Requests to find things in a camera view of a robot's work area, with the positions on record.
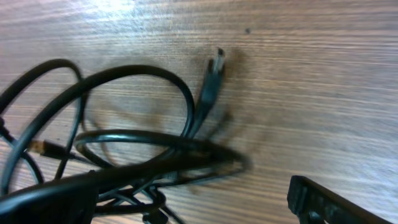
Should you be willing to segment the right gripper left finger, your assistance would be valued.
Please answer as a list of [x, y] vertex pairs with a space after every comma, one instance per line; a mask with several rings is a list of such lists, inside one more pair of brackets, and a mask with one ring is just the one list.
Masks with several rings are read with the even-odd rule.
[[99, 188], [60, 181], [28, 187], [1, 197], [1, 224], [90, 223]]

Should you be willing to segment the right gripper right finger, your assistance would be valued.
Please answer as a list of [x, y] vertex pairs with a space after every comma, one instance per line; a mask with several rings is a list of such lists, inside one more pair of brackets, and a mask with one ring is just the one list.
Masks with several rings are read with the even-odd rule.
[[300, 224], [391, 224], [300, 175], [290, 179], [287, 202]]

